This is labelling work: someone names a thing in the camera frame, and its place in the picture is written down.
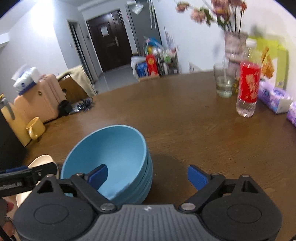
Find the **person's hand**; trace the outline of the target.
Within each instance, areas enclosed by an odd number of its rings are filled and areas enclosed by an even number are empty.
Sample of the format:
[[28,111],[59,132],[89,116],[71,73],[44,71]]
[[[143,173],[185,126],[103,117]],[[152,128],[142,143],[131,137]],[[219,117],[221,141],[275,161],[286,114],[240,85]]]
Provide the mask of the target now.
[[1,198],[1,240],[14,240],[15,227],[7,214],[12,211],[14,204]]

